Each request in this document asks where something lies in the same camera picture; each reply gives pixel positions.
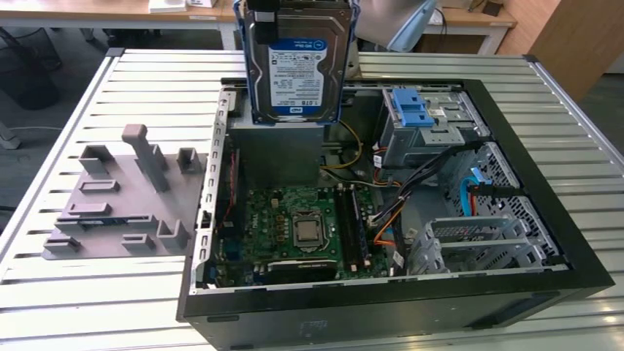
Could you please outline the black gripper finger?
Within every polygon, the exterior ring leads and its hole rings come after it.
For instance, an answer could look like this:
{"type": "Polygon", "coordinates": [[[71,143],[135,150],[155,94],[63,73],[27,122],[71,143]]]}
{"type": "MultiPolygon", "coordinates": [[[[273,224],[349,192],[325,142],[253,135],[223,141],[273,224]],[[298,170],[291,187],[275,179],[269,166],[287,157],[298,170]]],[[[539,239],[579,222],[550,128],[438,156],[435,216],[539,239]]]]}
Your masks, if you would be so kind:
{"type": "Polygon", "coordinates": [[[270,45],[277,39],[277,12],[281,8],[278,0],[247,0],[247,11],[251,15],[254,40],[259,45],[270,45]]]}

